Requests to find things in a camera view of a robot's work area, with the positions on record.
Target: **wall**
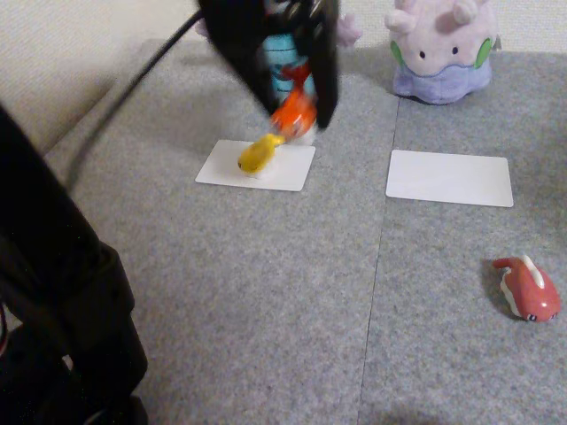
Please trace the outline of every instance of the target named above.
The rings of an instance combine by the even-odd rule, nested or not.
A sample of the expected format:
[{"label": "wall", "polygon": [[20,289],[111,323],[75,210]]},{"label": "wall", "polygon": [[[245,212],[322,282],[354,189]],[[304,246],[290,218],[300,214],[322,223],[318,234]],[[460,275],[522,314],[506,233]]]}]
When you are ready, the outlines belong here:
[{"label": "wall", "polygon": [[[195,0],[1,1],[0,101],[42,151],[108,90],[143,40],[169,36],[196,10]],[[567,2],[492,1],[504,50],[567,51]],[[393,0],[341,4],[359,17],[360,46],[387,39]]]}]

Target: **gray fabric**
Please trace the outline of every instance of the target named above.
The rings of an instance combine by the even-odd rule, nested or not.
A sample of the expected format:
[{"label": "gray fabric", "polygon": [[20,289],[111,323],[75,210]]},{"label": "gray fabric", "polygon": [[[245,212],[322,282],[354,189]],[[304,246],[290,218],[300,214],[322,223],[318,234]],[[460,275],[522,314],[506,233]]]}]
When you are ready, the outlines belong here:
[{"label": "gray fabric", "polygon": [[565,423],[566,317],[513,318],[486,261],[526,253],[567,297],[567,59],[493,66],[458,104],[400,103],[396,149],[506,157],[515,206],[388,199],[362,424]]},{"label": "gray fabric", "polygon": [[[567,60],[493,54],[489,89],[434,107],[392,95],[388,53],[343,54],[341,103],[300,193],[194,182],[218,139],[269,128],[194,43],[158,65],[89,154],[73,197],[119,251],[136,296],[150,361],[136,393],[151,423],[558,423],[567,413],[565,319],[510,318],[483,263],[525,251],[567,293]],[[62,180],[107,103],[48,156]],[[516,206],[386,201],[394,132],[398,149],[506,156]]]}]

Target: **orange toy fish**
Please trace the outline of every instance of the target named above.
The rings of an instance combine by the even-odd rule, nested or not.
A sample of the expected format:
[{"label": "orange toy fish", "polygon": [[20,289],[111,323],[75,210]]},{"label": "orange toy fish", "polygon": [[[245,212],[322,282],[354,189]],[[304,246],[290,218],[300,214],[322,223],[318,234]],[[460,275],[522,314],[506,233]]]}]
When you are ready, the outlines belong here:
[{"label": "orange toy fish", "polygon": [[284,67],[281,73],[293,80],[293,88],[282,106],[272,115],[272,124],[287,140],[308,136],[313,133],[317,118],[313,100],[303,89],[311,74],[309,65],[305,63],[294,68]]}]

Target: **white card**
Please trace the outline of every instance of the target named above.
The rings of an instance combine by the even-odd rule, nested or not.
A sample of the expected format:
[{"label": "white card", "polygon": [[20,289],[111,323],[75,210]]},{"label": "white card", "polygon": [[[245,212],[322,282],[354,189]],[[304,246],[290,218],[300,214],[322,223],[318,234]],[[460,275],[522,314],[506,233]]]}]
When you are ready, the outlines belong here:
[{"label": "white card", "polygon": [[393,151],[386,195],[452,204],[514,206],[505,158]]},{"label": "white card", "polygon": [[238,168],[238,158],[250,142],[219,140],[201,168],[197,183],[238,186],[252,189],[300,192],[307,179],[315,155],[314,146],[283,144],[276,148],[270,163],[274,172],[262,180],[245,175]]}]

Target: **pink plush toy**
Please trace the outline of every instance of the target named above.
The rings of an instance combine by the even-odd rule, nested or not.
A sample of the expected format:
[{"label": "pink plush toy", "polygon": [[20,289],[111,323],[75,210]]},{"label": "pink plush toy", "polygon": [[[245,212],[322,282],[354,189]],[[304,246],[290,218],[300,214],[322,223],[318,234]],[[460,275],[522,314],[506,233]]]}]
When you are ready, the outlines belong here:
[{"label": "pink plush toy", "polygon": [[395,0],[385,25],[399,63],[399,95],[449,104],[489,84],[498,35],[489,0]]}]

